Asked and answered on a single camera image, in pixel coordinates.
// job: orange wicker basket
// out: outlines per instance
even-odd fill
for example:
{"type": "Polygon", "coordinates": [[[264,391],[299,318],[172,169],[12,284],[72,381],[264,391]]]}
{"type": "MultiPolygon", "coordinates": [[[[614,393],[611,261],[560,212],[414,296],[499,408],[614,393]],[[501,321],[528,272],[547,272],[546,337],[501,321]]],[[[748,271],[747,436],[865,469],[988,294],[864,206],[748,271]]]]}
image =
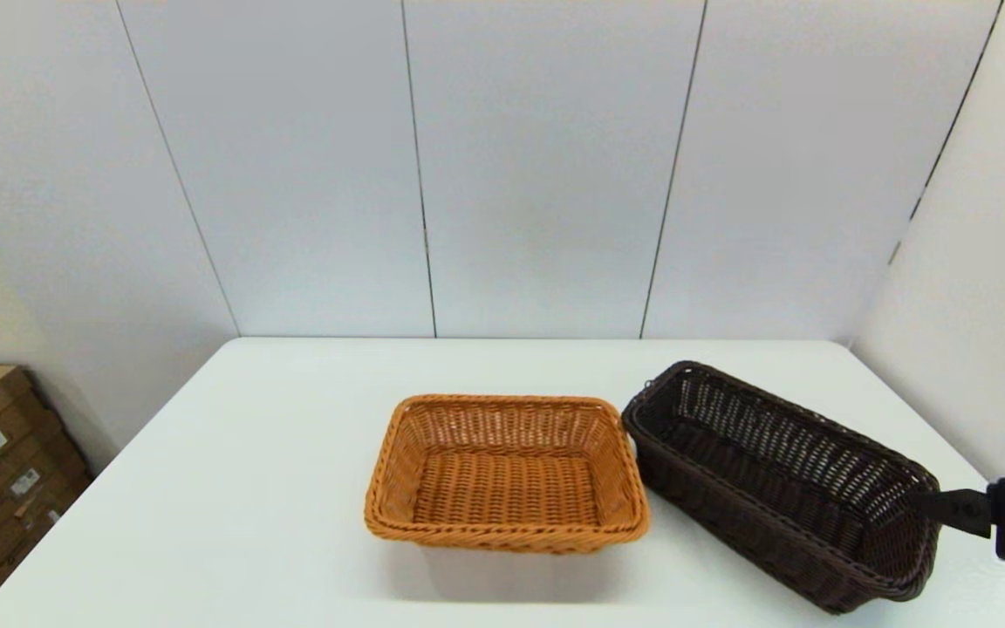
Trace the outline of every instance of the orange wicker basket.
{"type": "Polygon", "coordinates": [[[375,536],[423,546],[587,553],[650,524],[609,403],[583,397],[411,397],[367,490],[375,536]]]}

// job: brown wicker basket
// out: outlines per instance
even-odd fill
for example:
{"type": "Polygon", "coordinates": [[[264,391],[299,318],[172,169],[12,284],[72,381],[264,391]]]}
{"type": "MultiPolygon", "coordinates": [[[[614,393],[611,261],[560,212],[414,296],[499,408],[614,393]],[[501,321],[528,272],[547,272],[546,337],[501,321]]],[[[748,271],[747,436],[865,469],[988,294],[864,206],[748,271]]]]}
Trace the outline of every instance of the brown wicker basket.
{"type": "Polygon", "coordinates": [[[618,411],[579,397],[411,397],[367,490],[375,536],[506,552],[596,552],[650,510],[618,411]]]}
{"type": "Polygon", "coordinates": [[[642,480],[827,612],[922,592],[939,525],[901,496],[933,474],[773,394],[679,362],[623,411],[642,480]]]}

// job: rectangular basket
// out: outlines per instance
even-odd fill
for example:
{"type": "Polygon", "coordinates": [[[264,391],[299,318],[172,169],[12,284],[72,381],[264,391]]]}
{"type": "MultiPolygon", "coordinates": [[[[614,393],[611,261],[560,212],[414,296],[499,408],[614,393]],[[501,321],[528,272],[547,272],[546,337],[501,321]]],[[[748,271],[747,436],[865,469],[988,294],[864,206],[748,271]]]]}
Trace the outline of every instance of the rectangular basket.
{"type": "Polygon", "coordinates": [[[618,411],[581,397],[411,397],[367,490],[375,536],[423,546],[586,553],[650,521],[618,411]]]}
{"type": "Polygon", "coordinates": [[[900,453],[695,362],[623,411],[654,492],[827,612],[922,592],[939,525],[904,504],[939,490],[900,453]]]}

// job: basket rim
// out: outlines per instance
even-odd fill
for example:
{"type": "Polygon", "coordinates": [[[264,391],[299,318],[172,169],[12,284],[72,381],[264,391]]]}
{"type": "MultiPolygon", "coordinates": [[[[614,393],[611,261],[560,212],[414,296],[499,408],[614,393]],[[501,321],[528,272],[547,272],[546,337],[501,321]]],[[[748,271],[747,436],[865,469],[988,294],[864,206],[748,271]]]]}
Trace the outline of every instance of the basket rim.
{"type": "Polygon", "coordinates": [[[559,540],[567,544],[571,537],[590,538],[599,536],[599,546],[610,544],[623,544],[623,542],[634,541],[641,538],[650,526],[650,508],[645,501],[645,489],[642,486],[642,478],[638,474],[638,465],[635,464],[631,456],[630,446],[627,445],[626,430],[622,426],[621,417],[618,410],[611,403],[595,397],[573,397],[573,396],[519,396],[519,394],[415,394],[408,397],[395,407],[387,426],[386,437],[383,438],[382,448],[379,453],[379,460],[375,462],[374,472],[371,474],[370,486],[367,488],[367,503],[364,508],[364,520],[367,529],[371,530],[375,536],[395,541],[404,540],[404,533],[434,533],[436,536],[451,537],[452,534],[497,534],[498,536],[514,536],[514,534],[545,534],[546,536],[558,537],[559,540]],[[393,449],[394,441],[398,438],[398,431],[410,406],[420,403],[431,402],[464,402],[469,405],[474,403],[512,403],[512,405],[528,405],[528,403],[538,403],[544,406],[592,406],[599,410],[599,414],[606,424],[613,426],[614,432],[611,438],[615,440],[615,453],[617,460],[622,465],[623,472],[627,476],[627,487],[629,487],[631,503],[631,519],[625,525],[616,526],[584,526],[584,525],[556,525],[542,526],[531,524],[514,525],[483,525],[483,524],[412,524],[401,519],[388,517],[382,511],[382,477],[386,474],[387,462],[390,460],[390,453],[393,449]]]}
{"type": "Polygon", "coordinates": [[[804,528],[799,526],[790,517],[784,515],[784,513],[778,512],[777,509],[771,508],[769,505],[762,503],[758,497],[751,495],[751,493],[733,485],[729,480],[725,479],[719,474],[715,473],[712,469],[698,464],[695,460],[684,456],[684,454],[673,449],[672,446],[666,445],[656,434],[650,432],[649,429],[644,428],[644,426],[639,425],[638,422],[638,411],[641,406],[645,404],[646,398],[657,390],[661,386],[667,385],[675,377],[675,375],[682,373],[685,369],[696,369],[700,371],[706,371],[710,374],[719,375],[719,377],[742,387],[743,389],[750,390],[758,396],[765,397],[771,402],[781,403],[787,409],[795,410],[802,417],[814,420],[817,426],[824,428],[826,432],[831,432],[835,436],[840,436],[845,438],[845,440],[852,442],[854,445],[864,446],[864,448],[869,449],[872,453],[878,454],[878,456],[889,458],[889,461],[894,462],[894,464],[900,464],[908,467],[911,472],[917,473],[918,477],[921,477],[927,486],[933,490],[941,489],[941,485],[934,477],[929,469],[926,469],[921,464],[914,460],[910,460],[902,456],[898,452],[894,452],[893,449],[889,449],[887,446],[880,444],[869,437],[863,436],[861,433],[855,432],[855,430],[837,424],[837,422],[822,416],[820,413],[814,413],[813,410],[809,410],[802,406],[797,405],[792,401],[787,401],[781,397],[777,397],[776,394],[769,393],[769,391],[758,388],[757,386],[751,385],[739,378],[733,377],[733,375],[724,373],[724,371],[711,367],[709,365],[702,365],[700,362],[694,361],[680,361],[674,363],[673,366],[667,367],[657,378],[646,382],[645,389],[638,393],[630,403],[627,403],[626,409],[623,410],[622,421],[623,425],[629,430],[631,436],[633,436],[638,441],[639,448],[641,446],[648,446],[650,449],[654,450],[654,453],[661,456],[666,462],[672,462],[672,464],[685,467],[690,472],[702,474],[710,481],[715,482],[719,489],[725,490],[741,501],[743,505],[746,505],[753,513],[755,517],[761,520],[769,521],[771,528],[774,528],[781,534],[785,534],[786,537],[799,542],[805,546],[807,552],[813,553],[814,556],[822,560],[829,561],[834,567],[845,570],[849,573],[849,577],[854,580],[860,581],[864,587],[876,590],[882,593],[882,597],[888,599],[894,599],[895,596],[904,596],[902,599],[913,598],[914,595],[910,595],[911,589],[913,589],[914,584],[919,579],[924,579],[929,576],[930,569],[926,568],[927,562],[932,564],[932,559],[927,559],[927,554],[933,553],[930,546],[934,545],[934,540],[936,539],[936,532],[938,532],[938,526],[932,524],[932,521],[927,521],[927,528],[929,531],[926,534],[926,540],[923,542],[921,551],[918,553],[917,562],[913,565],[913,569],[910,570],[910,576],[904,578],[890,578],[880,575],[880,573],[874,572],[874,570],[868,568],[867,565],[863,565],[862,562],[853,560],[851,557],[846,556],[846,554],[840,552],[827,544],[820,537],[814,536],[814,534],[806,532],[804,528]]]}

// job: table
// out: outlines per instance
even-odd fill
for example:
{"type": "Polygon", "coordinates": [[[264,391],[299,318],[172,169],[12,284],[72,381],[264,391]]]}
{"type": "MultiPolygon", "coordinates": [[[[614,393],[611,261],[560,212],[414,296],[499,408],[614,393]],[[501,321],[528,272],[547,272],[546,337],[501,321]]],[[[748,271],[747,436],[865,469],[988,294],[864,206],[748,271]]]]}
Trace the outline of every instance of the table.
{"type": "Polygon", "coordinates": [[[918,600],[834,618],[653,493],[649,534],[593,556],[427,550],[364,528],[367,481],[401,399],[581,394],[622,409],[681,359],[852,426],[946,488],[984,486],[827,342],[240,339],[5,582],[0,627],[1005,625],[1005,564],[989,541],[954,530],[918,600]]]}

